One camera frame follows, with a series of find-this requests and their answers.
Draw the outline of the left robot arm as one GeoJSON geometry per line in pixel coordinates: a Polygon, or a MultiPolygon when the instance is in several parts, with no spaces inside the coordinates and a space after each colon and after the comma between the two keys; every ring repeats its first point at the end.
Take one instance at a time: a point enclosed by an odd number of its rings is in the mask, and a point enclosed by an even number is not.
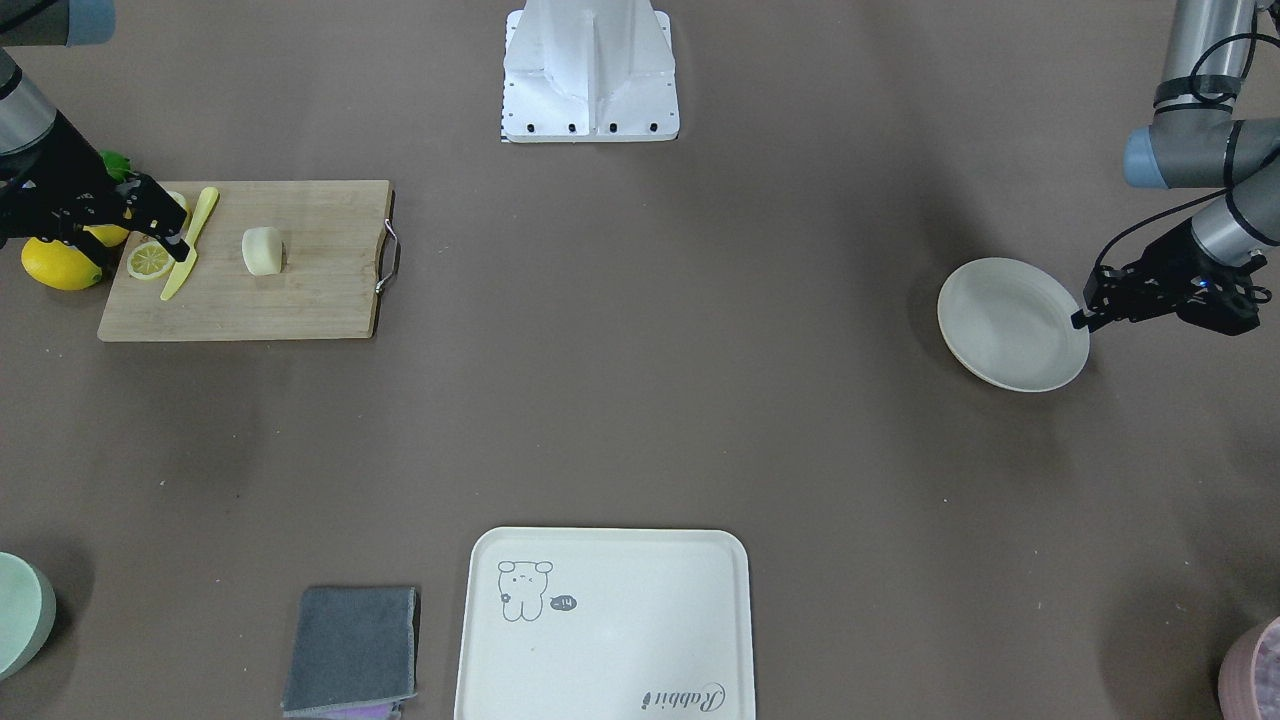
{"type": "Polygon", "coordinates": [[[1123,169],[1134,187],[1206,188],[1193,215],[1124,266],[1094,260],[1078,329],[1172,314],[1238,336],[1260,324],[1271,293],[1252,275],[1279,241],[1277,120],[1233,113],[1258,44],[1277,18],[1275,1],[1179,1],[1155,91],[1153,117],[1126,141],[1123,169]]]}

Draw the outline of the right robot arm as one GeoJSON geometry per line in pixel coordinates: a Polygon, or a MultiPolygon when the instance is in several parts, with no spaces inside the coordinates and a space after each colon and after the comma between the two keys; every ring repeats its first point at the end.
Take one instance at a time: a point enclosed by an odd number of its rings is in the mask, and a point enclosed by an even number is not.
{"type": "MultiPolygon", "coordinates": [[[[113,1],[4,1],[3,47],[105,44],[113,1]]],[[[64,243],[102,266],[110,255],[90,233],[116,225],[161,243],[177,261],[195,255],[186,211],[154,178],[114,179],[83,135],[8,53],[1,53],[3,237],[64,243]]]]}

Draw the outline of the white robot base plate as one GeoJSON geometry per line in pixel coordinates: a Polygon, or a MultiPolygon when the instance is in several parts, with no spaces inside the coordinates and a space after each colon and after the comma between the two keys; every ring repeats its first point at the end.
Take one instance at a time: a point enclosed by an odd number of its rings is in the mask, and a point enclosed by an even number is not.
{"type": "Polygon", "coordinates": [[[506,17],[500,138],[678,137],[672,23],[649,1],[527,1],[506,17]]]}

